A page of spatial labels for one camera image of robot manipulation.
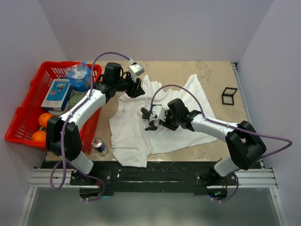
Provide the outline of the white printed t-shirt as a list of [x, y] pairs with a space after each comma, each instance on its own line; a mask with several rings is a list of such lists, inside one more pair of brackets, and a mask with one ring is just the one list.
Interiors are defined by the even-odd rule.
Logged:
[[216, 141], [213, 136], [182, 128], [171, 131], [160, 127], [156, 131], [145, 131], [148, 122], [142, 119], [141, 108], [149, 109], [152, 98], [155, 104], [164, 107], [171, 100], [180, 98], [190, 111], [202, 108], [207, 116], [215, 117], [196, 75], [188, 78], [184, 90], [169, 89], [164, 92], [159, 89], [161, 86], [161, 83], [150, 81], [149, 77], [145, 76], [145, 95], [130, 98], [123, 94], [118, 99], [118, 110], [109, 123], [113, 155], [123, 166], [146, 167], [150, 154], [169, 153]]

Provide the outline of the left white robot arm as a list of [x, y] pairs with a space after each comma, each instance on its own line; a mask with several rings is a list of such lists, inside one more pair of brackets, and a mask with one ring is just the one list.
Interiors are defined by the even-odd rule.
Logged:
[[82, 150], [80, 130], [90, 117], [104, 106], [117, 92], [125, 92], [130, 98], [136, 98], [145, 92], [141, 87], [139, 75], [144, 73], [141, 64], [133, 63], [128, 67], [126, 76], [122, 76], [122, 66], [109, 62], [105, 66], [102, 80], [97, 81], [91, 91], [71, 110], [60, 117], [51, 117], [46, 128], [46, 149], [66, 160], [78, 171], [81, 180], [87, 185], [97, 181], [94, 164]]

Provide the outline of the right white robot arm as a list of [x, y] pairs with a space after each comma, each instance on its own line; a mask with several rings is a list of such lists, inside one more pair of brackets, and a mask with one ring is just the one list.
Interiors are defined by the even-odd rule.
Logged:
[[230, 155], [218, 161], [210, 170], [209, 178], [215, 185], [220, 185], [234, 171], [248, 170], [266, 152], [265, 144], [249, 122], [235, 124], [205, 117], [201, 111], [189, 111], [178, 98], [170, 101], [167, 108], [154, 107], [152, 114], [156, 115], [161, 126], [171, 130], [182, 127], [210, 135], [227, 144]]

